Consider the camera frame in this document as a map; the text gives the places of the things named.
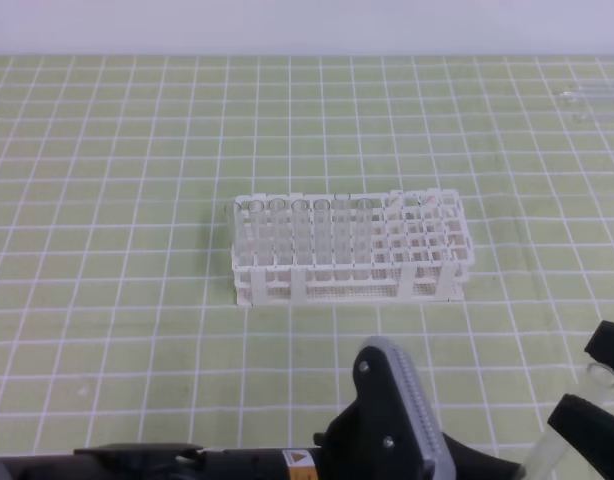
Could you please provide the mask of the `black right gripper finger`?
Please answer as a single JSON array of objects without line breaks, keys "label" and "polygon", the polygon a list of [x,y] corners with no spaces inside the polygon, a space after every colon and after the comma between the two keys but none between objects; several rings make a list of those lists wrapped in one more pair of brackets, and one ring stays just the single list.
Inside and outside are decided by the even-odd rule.
[{"label": "black right gripper finger", "polygon": [[586,367],[588,377],[597,383],[614,383],[614,322],[602,320],[584,352],[590,359]]}]

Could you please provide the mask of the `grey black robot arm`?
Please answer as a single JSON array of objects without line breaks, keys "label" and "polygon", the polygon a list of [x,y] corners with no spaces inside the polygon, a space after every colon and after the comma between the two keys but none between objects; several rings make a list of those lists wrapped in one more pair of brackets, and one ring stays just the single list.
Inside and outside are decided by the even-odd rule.
[{"label": "grey black robot arm", "polygon": [[0,479],[546,479],[569,450],[614,479],[614,322],[586,345],[579,390],[564,395],[521,462],[443,433],[410,356],[371,337],[354,363],[355,400],[309,448],[218,449],[193,444],[109,444],[68,455],[0,457]]}]

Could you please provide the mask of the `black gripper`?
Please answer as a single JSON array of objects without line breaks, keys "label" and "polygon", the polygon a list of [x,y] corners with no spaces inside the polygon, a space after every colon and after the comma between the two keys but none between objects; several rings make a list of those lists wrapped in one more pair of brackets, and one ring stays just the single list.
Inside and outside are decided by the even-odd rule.
[{"label": "black gripper", "polygon": [[386,337],[361,346],[356,399],[314,436],[322,479],[517,479],[520,464],[444,434],[411,357]]}]

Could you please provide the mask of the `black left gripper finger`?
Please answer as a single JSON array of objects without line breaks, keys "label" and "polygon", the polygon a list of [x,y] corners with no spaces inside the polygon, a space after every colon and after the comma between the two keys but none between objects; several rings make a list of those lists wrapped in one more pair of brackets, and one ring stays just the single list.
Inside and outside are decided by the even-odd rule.
[{"label": "black left gripper finger", "polygon": [[604,479],[614,480],[614,415],[565,394],[547,423]]}]

